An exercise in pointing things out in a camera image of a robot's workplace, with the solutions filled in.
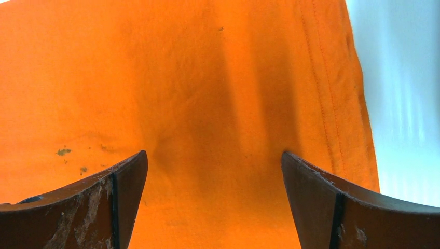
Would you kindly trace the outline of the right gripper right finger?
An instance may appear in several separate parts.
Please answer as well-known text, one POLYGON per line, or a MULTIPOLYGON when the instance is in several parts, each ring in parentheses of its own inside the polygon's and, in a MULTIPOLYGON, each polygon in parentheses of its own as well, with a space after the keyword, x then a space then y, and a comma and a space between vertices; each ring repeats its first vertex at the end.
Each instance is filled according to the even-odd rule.
POLYGON ((392 198, 282 154, 302 248, 439 248, 439 208, 392 198))

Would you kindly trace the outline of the orange t shirt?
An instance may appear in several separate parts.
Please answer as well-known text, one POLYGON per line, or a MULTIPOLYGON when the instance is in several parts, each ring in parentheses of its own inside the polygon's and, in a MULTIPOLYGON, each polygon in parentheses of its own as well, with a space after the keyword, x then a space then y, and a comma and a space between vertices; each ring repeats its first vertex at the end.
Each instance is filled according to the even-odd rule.
POLYGON ((131 248, 299 248, 291 151, 378 191, 345 1, 1 4, 1 201, 145 150, 131 248))

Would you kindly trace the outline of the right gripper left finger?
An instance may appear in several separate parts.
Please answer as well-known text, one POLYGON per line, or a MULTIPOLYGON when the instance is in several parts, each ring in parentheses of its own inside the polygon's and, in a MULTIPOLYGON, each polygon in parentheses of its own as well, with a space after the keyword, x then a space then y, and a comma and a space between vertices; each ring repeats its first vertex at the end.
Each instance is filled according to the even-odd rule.
POLYGON ((127 248, 147 171, 142 150, 59 189, 1 204, 1 248, 127 248))

